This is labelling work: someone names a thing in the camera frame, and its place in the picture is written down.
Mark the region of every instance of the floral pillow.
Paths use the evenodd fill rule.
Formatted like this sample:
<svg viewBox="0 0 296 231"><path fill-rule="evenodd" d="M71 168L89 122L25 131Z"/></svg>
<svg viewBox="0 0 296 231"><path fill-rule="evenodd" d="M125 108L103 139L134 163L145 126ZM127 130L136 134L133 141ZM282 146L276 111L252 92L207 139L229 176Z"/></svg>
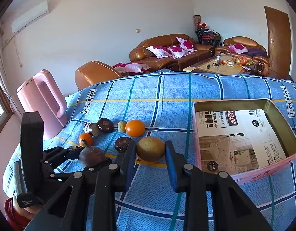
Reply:
<svg viewBox="0 0 296 231"><path fill-rule="evenodd" d="M190 52L176 46L168 47L167 49L172 53L174 59L190 54Z"/></svg>
<svg viewBox="0 0 296 231"><path fill-rule="evenodd" d="M157 56L158 59L163 58L163 57L173 57L171 52L162 46L150 46L147 47L146 49L150 50L153 54Z"/></svg>
<svg viewBox="0 0 296 231"><path fill-rule="evenodd" d="M191 41L187 41L187 40L184 40L182 38L179 38L177 37L177 40L179 42L179 46L180 48L184 49L184 50L187 50L187 51L190 51L190 52L194 52L194 46L192 44Z"/></svg>
<svg viewBox="0 0 296 231"><path fill-rule="evenodd" d="M242 53L248 53L248 50L246 47L244 47L242 44L237 43L234 45L228 46L231 52L236 52L237 54L242 54Z"/></svg>
<svg viewBox="0 0 296 231"><path fill-rule="evenodd" d="M123 62L116 64L115 66L113 66L113 68L120 74L126 73L126 72L144 73L147 69L150 69L148 65L143 63L123 63Z"/></svg>

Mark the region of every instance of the brown leather sofa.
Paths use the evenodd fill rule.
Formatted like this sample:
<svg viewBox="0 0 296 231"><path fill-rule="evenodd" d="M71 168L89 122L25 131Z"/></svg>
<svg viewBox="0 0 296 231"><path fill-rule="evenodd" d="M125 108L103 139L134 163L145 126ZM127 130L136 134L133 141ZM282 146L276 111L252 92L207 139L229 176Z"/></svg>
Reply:
<svg viewBox="0 0 296 231"><path fill-rule="evenodd" d="M196 51L191 52L191 54L187 56L177 59L173 59L170 57L157 59L155 54L146 49L146 47L150 47L153 45L163 47L170 47L173 45L179 46L177 37L191 41ZM147 64L149 67L151 67L150 72L154 72L160 69L183 71L184 68L211 57L214 53L214 49L215 48L210 45L195 44L194 39L189 37L188 35L172 34L157 36L144 40L130 52L129 57L131 62Z"/></svg>
<svg viewBox="0 0 296 231"><path fill-rule="evenodd" d="M244 56L248 60L253 60L253 62L255 64L255 66L254 66L255 73L259 73L262 76L268 75L269 69L270 69L269 59L267 59L263 56L259 56L259 55L255 55L255 56L251 57L247 54L232 53L228 46L234 45L237 43L242 44L247 49L260 48L260 49L264 50L265 52L267 52L266 49L262 45L260 45L259 43L257 43L253 39L250 39L250 38L244 37L244 36L235 36L232 38L225 39L224 46L216 47L214 55L219 55L219 54L223 53L226 55L231 55L233 57Z"/></svg>
<svg viewBox="0 0 296 231"><path fill-rule="evenodd" d="M99 82L105 82L122 77L111 66L100 61L89 61L75 71L75 83L82 90Z"/></svg>

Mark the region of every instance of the purple cloth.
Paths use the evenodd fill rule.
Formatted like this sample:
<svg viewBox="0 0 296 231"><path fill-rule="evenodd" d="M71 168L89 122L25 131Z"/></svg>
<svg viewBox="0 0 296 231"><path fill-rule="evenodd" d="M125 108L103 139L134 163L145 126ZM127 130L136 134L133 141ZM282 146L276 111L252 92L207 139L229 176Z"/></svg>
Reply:
<svg viewBox="0 0 296 231"><path fill-rule="evenodd" d="M247 55L249 55L250 57L253 57L255 55L260 55L262 57L268 58L268 55L267 55L266 51L264 51L261 48L249 49Z"/></svg>

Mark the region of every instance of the black circle label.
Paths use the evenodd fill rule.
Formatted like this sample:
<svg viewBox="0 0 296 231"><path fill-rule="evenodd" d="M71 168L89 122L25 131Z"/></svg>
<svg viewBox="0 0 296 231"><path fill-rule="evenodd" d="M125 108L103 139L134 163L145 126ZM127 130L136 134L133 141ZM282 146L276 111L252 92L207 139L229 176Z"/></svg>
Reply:
<svg viewBox="0 0 296 231"><path fill-rule="evenodd" d="M218 169L218 164L215 161L210 161L207 163L207 169L209 171L217 171Z"/></svg>
<svg viewBox="0 0 296 231"><path fill-rule="evenodd" d="M255 127L259 127L259 122L256 121L256 120L253 120L252 124L253 124Z"/></svg>

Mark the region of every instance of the pink pitcher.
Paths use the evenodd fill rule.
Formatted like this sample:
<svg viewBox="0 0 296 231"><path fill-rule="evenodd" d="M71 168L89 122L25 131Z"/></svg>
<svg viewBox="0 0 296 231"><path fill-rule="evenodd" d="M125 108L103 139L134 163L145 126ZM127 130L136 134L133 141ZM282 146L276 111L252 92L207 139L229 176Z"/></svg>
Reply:
<svg viewBox="0 0 296 231"><path fill-rule="evenodd" d="M41 70L16 92L26 112L40 113L44 121L45 140L53 138L67 124L67 102L48 70Z"/></svg>

